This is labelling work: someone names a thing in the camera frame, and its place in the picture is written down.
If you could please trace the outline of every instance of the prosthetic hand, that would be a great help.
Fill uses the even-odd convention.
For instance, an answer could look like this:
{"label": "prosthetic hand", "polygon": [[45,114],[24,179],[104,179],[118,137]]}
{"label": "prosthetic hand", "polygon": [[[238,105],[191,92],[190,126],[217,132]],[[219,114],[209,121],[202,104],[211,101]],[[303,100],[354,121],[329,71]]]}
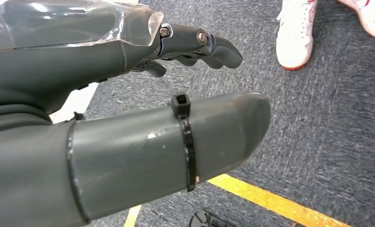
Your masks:
{"label": "prosthetic hand", "polygon": [[270,122],[252,92],[52,124],[69,93],[155,62],[236,68],[239,51],[202,29],[162,24],[142,5],[0,1],[0,226],[78,227],[225,173]]}

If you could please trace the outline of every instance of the clear plastic sheet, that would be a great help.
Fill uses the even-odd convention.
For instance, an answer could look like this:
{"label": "clear plastic sheet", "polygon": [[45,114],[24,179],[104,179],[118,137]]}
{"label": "clear plastic sheet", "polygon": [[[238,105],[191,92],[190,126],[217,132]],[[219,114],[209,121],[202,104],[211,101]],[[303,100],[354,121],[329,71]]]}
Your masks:
{"label": "clear plastic sheet", "polygon": [[0,51],[112,41],[149,46],[162,19],[162,12],[119,0],[0,0]]}

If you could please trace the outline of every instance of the metal screw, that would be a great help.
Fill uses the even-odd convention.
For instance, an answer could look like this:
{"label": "metal screw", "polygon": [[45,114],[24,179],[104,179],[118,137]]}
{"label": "metal screw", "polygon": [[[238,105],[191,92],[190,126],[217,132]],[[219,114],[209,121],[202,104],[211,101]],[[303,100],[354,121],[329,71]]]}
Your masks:
{"label": "metal screw", "polygon": [[167,29],[166,27],[163,27],[159,30],[159,35],[161,37],[168,37],[169,35],[171,34],[171,32],[169,31],[169,29]]}
{"label": "metal screw", "polygon": [[207,34],[205,34],[204,31],[198,31],[197,32],[197,41],[199,41],[199,43],[201,45],[204,45],[207,42]]}

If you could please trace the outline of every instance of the yellow floor marking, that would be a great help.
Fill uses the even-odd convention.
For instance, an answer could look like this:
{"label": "yellow floor marking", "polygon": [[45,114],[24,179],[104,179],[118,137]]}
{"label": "yellow floor marking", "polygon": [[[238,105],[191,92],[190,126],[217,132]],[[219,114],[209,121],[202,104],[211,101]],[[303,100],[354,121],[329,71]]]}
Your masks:
{"label": "yellow floor marking", "polygon": [[134,224],[136,223],[137,216],[140,212],[140,209],[141,209],[141,205],[130,208],[129,214],[127,215],[127,218],[123,227],[134,227]]}
{"label": "yellow floor marking", "polygon": [[219,175],[208,182],[307,227],[349,227],[343,222],[227,174]]}

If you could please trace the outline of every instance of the gray pipe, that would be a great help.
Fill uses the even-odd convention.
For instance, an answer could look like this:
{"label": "gray pipe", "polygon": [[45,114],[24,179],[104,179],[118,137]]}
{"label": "gray pipe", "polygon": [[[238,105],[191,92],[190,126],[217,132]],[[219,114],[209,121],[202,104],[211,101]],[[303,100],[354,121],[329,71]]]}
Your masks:
{"label": "gray pipe", "polygon": [[[190,123],[204,182],[250,156],[269,126],[270,105],[249,92],[194,100]],[[0,226],[84,225],[185,189],[185,162],[169,106],[1,131]]]}

